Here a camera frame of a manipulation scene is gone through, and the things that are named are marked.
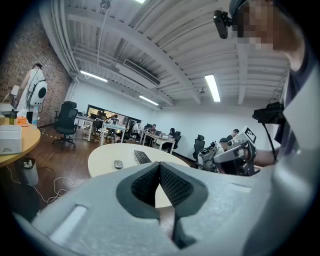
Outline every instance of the trash can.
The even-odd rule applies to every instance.
[[[27,183],[33,186],[37,185],[39,177],[37,172],[36,160],[34,158],[25,156],[20,159],[20,167],[24,173]]]

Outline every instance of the green bottle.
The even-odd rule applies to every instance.
[[[9,125],[14,126],[15,125],[15,110],[12,108],[9,118]]]

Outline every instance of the fluorescent light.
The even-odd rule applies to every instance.
[[[147,102],[150,102],[150,103],[152,103],[152,104],[154,104],[154,105],[156,105],[156,106],[158,106],[159,104],[158,103],[155,103],[155,102],[153,102],[152,100],[150,100],[150,99],[148,99],[148,98],[145,98],[145,97],[143,97],[143,96],[139,96],[141,99],[144,99],[145,101],[147,101]]]
[[[211,75],[206,75],[204,78],[205,78],[206,82],[208,83],[213,100],[215,102],[220,102],[220,95],[219,95],[219,91],[218,91],[215,77],[211,74]]]
[[[93,78],[95,78],[95,79],[99,79],[99,80],[101,80],[101,81],[104,81],[104,82],[108,82],[108,80],[106,80],[106,79],[104,79],[104,78],[101,78],[101,77],[99,77],[99,76],[96,76],[96,75],[94,75],[94,74],[90,74],[90,73],[88,73],[88,72],[84,72],[84,71],[82,71],[82,70],[80,70],[80,73],[81,74],[84,74],[84,75],[87,75],[87,76],[90,76],[90,77],[93,77]]]

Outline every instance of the air conditioner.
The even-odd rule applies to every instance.
[[[160,84],[160,81],[152,74],[128,59],[126,59],[123,64],[117,63],[115,67],[119,69],[119,73],[149,89],[155,88]]]

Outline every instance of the black keyboard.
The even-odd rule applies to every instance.
[[[146,163],[151,163],[151,160],[149,159],[149,157],[146,155],[145,152],[135,150],[134,153],[135,153],[137,160],[139,161],[139,164],[142,165],[142,164],[146,164]]]

